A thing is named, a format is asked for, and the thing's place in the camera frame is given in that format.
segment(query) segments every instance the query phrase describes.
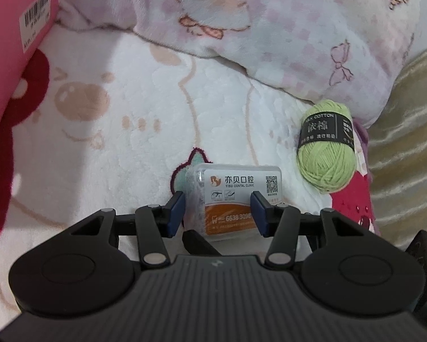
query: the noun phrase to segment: green yarn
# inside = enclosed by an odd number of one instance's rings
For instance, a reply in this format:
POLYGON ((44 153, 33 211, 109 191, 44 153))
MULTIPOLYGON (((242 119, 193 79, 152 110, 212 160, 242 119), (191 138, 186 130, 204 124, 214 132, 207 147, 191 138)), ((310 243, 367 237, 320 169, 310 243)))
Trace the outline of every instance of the green yarn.
MULTIPOLYGON (((302 123, 320 111, 334 111, 352 122, 351 113, 345 105, 323 100, 305 112, 302 123)), ((297 166, 301 175, 323 193, 338 192, 344 188, 357 169, 356 156, 351 147, 332 141, 303 145, 297 153, 297 166)))

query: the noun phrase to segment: shiny curtain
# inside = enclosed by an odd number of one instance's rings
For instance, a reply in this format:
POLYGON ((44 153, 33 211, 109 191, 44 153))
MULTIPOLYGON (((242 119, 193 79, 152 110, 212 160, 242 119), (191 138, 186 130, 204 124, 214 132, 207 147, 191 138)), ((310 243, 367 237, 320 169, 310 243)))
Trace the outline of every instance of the shiny curtain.
POLYGON ((377 224, 404 247, 427 230, 427 51, 403 69, 369 136, 377 224))

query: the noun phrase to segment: white sticker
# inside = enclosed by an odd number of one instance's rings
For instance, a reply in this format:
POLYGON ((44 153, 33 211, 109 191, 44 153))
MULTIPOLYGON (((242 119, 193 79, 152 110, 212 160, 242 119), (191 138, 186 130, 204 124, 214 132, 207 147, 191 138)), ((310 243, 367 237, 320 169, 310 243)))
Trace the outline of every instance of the white sticker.
POLYGON ((26 52, 39 32, 50 20, 51 0, 35 0, 19 18, 23 52, 26 52))
POLYGON ((205 204, 250 204, 250 195, 259 191, 270 204, 282 201, 281 172, 275 170, 205 170, 205 204))

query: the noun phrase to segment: pink bow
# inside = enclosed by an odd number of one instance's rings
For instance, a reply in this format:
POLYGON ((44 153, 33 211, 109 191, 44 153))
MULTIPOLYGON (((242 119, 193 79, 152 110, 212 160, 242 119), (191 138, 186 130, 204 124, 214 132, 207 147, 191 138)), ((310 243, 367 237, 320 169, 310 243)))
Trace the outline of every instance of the pink bow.
POLYGON ((345 40, 345 42, 330 49, 330 57, 335 63, 335 70, 329 79, 330 86, 335 86, 337 83, 340 83, 343 80, 351 81, 353 78, 351 71, 343 66, 344 63, 348 61, 349 53, 350 43, 348 40, 345 40))

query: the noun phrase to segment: orange logo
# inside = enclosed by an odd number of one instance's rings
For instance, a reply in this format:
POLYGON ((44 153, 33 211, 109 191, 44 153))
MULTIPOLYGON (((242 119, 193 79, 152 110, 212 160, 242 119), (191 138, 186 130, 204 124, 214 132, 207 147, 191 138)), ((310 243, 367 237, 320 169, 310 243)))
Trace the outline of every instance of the orange logo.
POLYGON ((215 187, 220 186, 221 179, 217 178, 216 176, 210 176, 210 184, 215 187))

